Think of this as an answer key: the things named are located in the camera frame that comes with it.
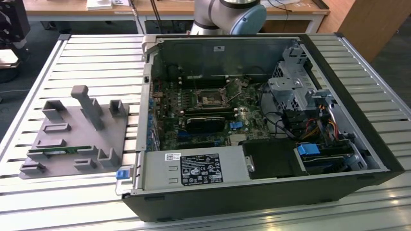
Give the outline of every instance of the aluminum slotted table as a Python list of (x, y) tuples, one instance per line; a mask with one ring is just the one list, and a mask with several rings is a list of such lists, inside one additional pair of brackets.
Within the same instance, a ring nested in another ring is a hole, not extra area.
[[(406, 230), (411, 228), (411, 111), (344, 38), (310, 39), (358, 103), (405, 173), (340, 201), (246, 213), (144, 223), (114, 194), (114, 172), (21, 180), (17, 177), (49, 99), (77, 105), (73, 85), (87, 85), (99, 104), (130, 104), (122, 164), (134, 161), (140, 84), (140, 35), (59, 37), (0, 144), (1, 230)], [(318, 83), (325, 83), (314, 72)]]

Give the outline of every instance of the workbench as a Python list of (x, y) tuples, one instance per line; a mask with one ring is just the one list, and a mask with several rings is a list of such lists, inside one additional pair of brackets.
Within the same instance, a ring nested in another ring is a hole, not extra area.
[(87, 94), (99, 104), (121, 99), (130, 105), (122, 165), (134, 162), (142, 36), (73, 35), (59, 37), (0, 143), (1, 230), (392, 231), (411, 225), (411, 110), (344, 38), (333, 34), (309, 37), (405, 173), (337, 202), (160, 223), (140, 221), (120, 201), (114, 172), (21, 180), (18, 168), (43, 118), (39, 108), (45, 100), (77, 105), (69, 97), (73, 85), (87, 85)]
[[(129, 6), (113, 6), (111, 9), (87, 11), (86, 0), (22, 0), (29, 21), (121, 21), (133, 20)], [(145, 30), (145, 21), (154, 20), (148, 0), (134, 0), (138, 19)], [(156, 2), (161, 20), (193, 20), (193, 2), (161, 0)], [(314, 33), (328, 9), (320, 9), (312, 0), (288, 4), (284, 10), (268, 7), (266, 20), (309, 21), (305, 32)]]

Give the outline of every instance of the gray robot arm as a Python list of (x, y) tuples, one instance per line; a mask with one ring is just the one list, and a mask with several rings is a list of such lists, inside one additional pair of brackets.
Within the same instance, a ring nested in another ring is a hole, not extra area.
[(258, 0), (194, 0), (192, 35), (256, 34), (266, 18)]

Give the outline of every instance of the floor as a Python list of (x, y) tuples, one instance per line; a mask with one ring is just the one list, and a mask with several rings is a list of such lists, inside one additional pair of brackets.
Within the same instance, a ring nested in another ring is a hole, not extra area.
[[(136, 26), (133, 22), (74, 22), (70, 24), (71, 34), (133, 34)], [(26, 36), (26, 48), (30, 58), (18, 70), (19, 74), (14, 80), (0, 84), (0, 139), (15, 116), (26, 91), (1, 93), (10, 90), (29, 90), (41, 70), (42, 64), (51, 51), (58, 32), (43, 30), (38, 22), (30, 22), (30, 32)], [(392, 37), (380, 54), (370, 63), (373, 69), (381, 75), (397, 95), (411, 106), (411, 17), (404, 22), (398, 32)]]

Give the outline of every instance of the blue connector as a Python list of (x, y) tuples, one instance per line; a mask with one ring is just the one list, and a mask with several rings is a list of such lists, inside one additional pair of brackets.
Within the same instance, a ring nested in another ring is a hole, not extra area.
[(125, 180), (129, 178), (129, 170), (118, 170), (116, 172), (116, 179), (117, 180)]
[(229, 128), (230, 129), (237, 129), (237, 128), (241, 128), (242, 127), (242, 122), (232, 122), (229, 123)]
[(318, 147), (313, 143), (302, 143), (296, 147), (300, 155), (317, 155), (320, 154)]

